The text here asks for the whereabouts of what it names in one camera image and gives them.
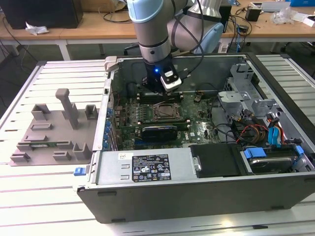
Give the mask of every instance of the black plastic cover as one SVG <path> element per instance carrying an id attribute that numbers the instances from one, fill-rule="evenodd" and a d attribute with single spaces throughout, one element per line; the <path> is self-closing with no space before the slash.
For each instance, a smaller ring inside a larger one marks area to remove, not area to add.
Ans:
<path id="1" fill-rule="evenodd" d="M 247 176 L 245 163 L 237 144 L 204 144 L 190 146 L 193 157 L 199 159 L 198 178 Z"/>

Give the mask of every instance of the white desk leg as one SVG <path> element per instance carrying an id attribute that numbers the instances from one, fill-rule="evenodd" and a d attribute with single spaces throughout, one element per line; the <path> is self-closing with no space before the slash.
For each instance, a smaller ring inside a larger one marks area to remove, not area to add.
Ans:
<path id="1" fill-rule="evenodd" d="M 65 40 L 61 40 L 58 42 L 58 45 L 63 56 L 63 60 L 71 60 L 71 56 L 67 48 L 67 42 Z"/>
<path id="2" fill-rule="evenodd" d="M 102 44 L 102 43 L 99 43 L 99 44 L 98 44 L 98 47 L 99 47 L 99 52 L 100 52 L 100 54 L 101 54 L 102 56 L 105 55 L 103 44 Z"/>
<path id="3" fill-rule="evenodd" d="M 19 56 L 20 55 L 20 53 L 19 53 L 19 51 L 17 50 L 17 45 L 7 45 L 6 46 L 7 47 L 7 49 L 15 56 L 15 57 L 17 57 L 17 56 Z"/>
<path id="4" fill-rule="evenodd" d="M 221 38 L 218 53 L 227 53 L 230 42 L 231 39 L 229 38 Z"/>
<path id="5" fill-rule="evenodd" d="M 270 52 L 271 52 L 271 53 L 274 53 L 274 52 L 275 52 L 275 49 L 276 49 L 276 47 L 278 46 L 278 44 L 279 44 L 278 42 L 275 42 L 275 43 L 272 44 L 271 49 L 270 49 Z"/>

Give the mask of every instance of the label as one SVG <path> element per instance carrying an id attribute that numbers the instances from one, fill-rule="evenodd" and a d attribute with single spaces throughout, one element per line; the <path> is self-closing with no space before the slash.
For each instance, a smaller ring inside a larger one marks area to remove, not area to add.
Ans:
<path id="1" fill-rule="evenodd" d="M 118 160 L 131 160 L 133 153 L 118 153 Z"/>
<path id="2" fill-rule="evenodd" d="M 133 182 L 171 179 L 171 168 L 167 154 L 132 157 Z"/>
<path id="3" fill-rule="evenodd" d="M 172 75 L 174 75 L 174 73 L 173 73 L 172 70 L 170 70 L 170 71 L 168 71 L 168 72 L 165 73 L 165 76 L 166 76 L 166 77 L 170 77 L 170 76 L 172 76 Z"/>
<path id="4" fill-rule="evenodd" d="M 36 144 L 36 145 L 30 145 L 32 148 L 48 148 L 48 145 L 46 144 Z"/>

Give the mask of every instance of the black box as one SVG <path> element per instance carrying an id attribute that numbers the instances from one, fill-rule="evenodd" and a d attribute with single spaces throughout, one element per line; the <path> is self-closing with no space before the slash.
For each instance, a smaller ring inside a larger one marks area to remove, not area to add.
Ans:
<path id="1" fill-rule="evenodd" d="M 83 17 L 81 0 L 0 0 L 13 29 L 32 26 L 77 28 Z"/>
<path id="2" fill-rule="evenodd" d="M 247 9 L 245 19 L 248 20 L 248 21 L 256 22 L 256 21 L 258 21 L 260 13 L 261 13 L 261 9 L 260 8 L 249 7 Z"/>
<path id="3" fill-rule="evenodd" d="M 228 2 L 228 0 L 222 0 L 219 12 L 220 12 L 220 15 L 221 15 L 221 23 L 224 26 L 223 33 L 225 33 L 225 31 L 226 31 L 228 18 L 229 18 L 230 14 L 231 14 L 231 9 L 232 9 L 232 6 Z"/>

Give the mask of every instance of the white paper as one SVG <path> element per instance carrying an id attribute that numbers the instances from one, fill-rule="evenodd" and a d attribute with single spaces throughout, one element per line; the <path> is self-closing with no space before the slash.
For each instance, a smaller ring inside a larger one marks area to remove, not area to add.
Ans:
<path id="1" fill-rule="evenodd" d="M 118 160 L 131 160 L 133 153 L 118 153 Z"/>
<path id="2" fill-rule="evenodd" d="M 291 19 L 298 22 L 303 22 L 305 18 L 307 18 L 309 15 L 304 13 L 296 13 Z"/>
<path id="3" fill-rule="evenodd" d="M 49 30 L 47 29 L 46 26 L 40 26 L 40 27 L 37 27 L 37 26 L 31 26 L 29 25 L 27 22 L 26 23 L 26 28 L 25 30 L 33 35 L 38 35 L 38 34 L 41 34 L 41 33 L 48 33 Z"/>

